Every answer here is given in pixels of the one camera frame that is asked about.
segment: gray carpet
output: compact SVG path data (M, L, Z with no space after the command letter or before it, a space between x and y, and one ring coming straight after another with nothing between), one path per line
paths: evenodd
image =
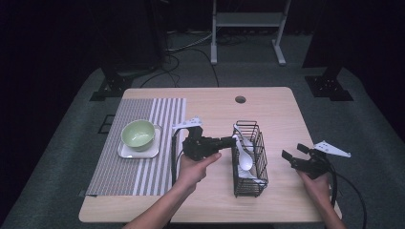
M326 140L352 158L329 156L338 173L361 192L368 211L368 228L402 228L405 210L405 146L367 96L360 80L347 70L338 75L354 101L331 102L314 98L306 75L324 69L302 69L310 36L286 35L282 50L288 64L280 67L270 46L270 36L232 38L240 43L218 48L215 73L220 87L289 87L292 89L314 143ZM200 36L173 34L170 47L189 44ZM209 44L192 49L209 56ZM195 50L174 53L179 66L144 84L145 88L216 87L216 78L205 55ZM167 57L164 68L177 64ZM134 79L137 88L158 70ZM85 190L96 168L107 135L98 134L106 115L113 115L120 98L89 101L103 80L101 70L89 75L69 111L54 133L19 200L2 228L120 228L122 223L83 223L78 213ZM338 203L349 228L361 228L363 212L353 189L338 180ZM275 224L275 228L323 228L322 223ZM270 228L270 225L172 225L172 228Z

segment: white saucer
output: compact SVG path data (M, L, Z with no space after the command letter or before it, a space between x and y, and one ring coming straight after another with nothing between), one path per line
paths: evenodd
M146 151L136 151L122 141L120 141L117 152L118 155L123 158L136 159L136 158L152 158L159 153L160 140L161 140L161 127L158 125L155 126L155 139L151 148Z

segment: black wire basket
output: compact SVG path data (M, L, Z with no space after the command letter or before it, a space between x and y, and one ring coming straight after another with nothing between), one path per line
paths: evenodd
M267 159L263 136L256 121L240 120L236 123L238 129L234 128L233 135L237 135L244 150L252 157L253 166L249 171L244 171L239 166L239 150L232 148L232 167L234 194L237 196L258 197L267 187ZM245 137L253 146L246 146L243 141Z

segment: wooden table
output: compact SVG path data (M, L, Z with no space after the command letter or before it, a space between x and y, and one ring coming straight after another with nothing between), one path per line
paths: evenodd
M235 98L243 96L245 103ZM230 149L207 169L207 177L181 206L172 222L310 222L320 221L301 178L281 157L282 150L306 158L297 143L312 146L308 129L289 88L129 89L123 98L186 98L186 119L198 116L204 136L232 134L238 120L257 121L263 133L268 186L257 197L233 195ZM158 196L87 196L79 218L84 222L127 222ZM341 212L336 204L339 216Z

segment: white utensil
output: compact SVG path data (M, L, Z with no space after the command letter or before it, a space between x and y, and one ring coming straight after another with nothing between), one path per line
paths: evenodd
M240 178L251 178L253 181L260 185L265 185L266 183L262 181L259 178L256 178L254 175L252 175L249 171L244 170L241 168L241 166L238 165L238 174Z
M233 124L233 128L235 128L235 130L236 130L237 132L239 132L239 134L241 135L241 137L242 137L242 142L244 143L246 149L249 150L249 151L251 151L251 152L253 152L253 151L254 151L254 149L253 149L253 143L252 143L249 139L247 139L247 137L245 137L245 136L242 134L242 131L241 131L241 129L239 129L238 125Z
M239 165L243 170L250 170L253 166L252 157L244 150L238 136L233 135L233 138L236 139L236 147L238 147L239 151Z

